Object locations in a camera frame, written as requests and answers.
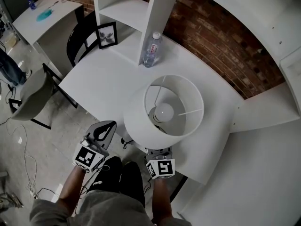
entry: picture frame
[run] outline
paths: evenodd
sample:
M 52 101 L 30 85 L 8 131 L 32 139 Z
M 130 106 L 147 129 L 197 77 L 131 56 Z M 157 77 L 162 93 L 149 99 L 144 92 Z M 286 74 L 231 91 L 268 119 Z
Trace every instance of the picture frame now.
M 99 49 L 118 44 L 116 22 L 102 24 L 96 28 Z

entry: chair backrest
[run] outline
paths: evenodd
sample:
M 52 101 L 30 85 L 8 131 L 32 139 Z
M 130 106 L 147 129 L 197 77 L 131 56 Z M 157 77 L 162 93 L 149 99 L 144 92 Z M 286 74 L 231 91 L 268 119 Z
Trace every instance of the chair backrest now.
M 44 108 L 53 92 L 54 80 L 44 69 L 34 73 L 24 84 L 21 92 L 21 106 L 11 118 L 19 121 L 29 121 L 36 117 Z
M 73 29 L 67 42 L 67 56 L 73 67 L 75 66 L 75 57 L 83 44 L 86 47 L 86 51 L 79 60 L 98 44 L 97 40 L 95 40 L 90 46 L 87 46 L 87 38 L 96 31 L 96 27 L 95 11 L 93 11 L 84 17 Z

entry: gray shirt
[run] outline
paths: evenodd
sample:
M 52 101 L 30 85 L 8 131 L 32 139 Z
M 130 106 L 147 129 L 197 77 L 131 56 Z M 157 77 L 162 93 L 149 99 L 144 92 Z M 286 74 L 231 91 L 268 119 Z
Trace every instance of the gray shirt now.
M 100 190 L 89 192 L 80 212 L 69 217 L 65 207 L 35 200 L 30 213 L 33 226 L 153 226 L 142 204 L 129 196 Z M 187 221 L 166 218 L 159 226 L 191 226 Z

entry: bottle cap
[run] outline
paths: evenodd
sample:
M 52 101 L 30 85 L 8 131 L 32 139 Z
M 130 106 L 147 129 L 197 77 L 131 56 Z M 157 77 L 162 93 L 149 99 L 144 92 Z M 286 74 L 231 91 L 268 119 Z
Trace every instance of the bottle cap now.
M 152 37 L 153 37 L 154 39 L 158 40 L 159 38 L 161 38 L 161 34 L 160 34 L 159 32 L 154 32 L 154 33 L 152 34 Z

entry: shirt sleeve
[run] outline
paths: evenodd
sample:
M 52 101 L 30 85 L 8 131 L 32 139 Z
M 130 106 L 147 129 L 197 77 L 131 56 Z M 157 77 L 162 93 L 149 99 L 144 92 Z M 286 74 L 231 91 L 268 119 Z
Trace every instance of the shirt sleeve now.
M 56 203 L 35 200 L 29 220 L 32 226 L 67 226 L 68 210 Z
M 191 223 L 178 218 L 165 218 L 158 226 L 191 226 Z

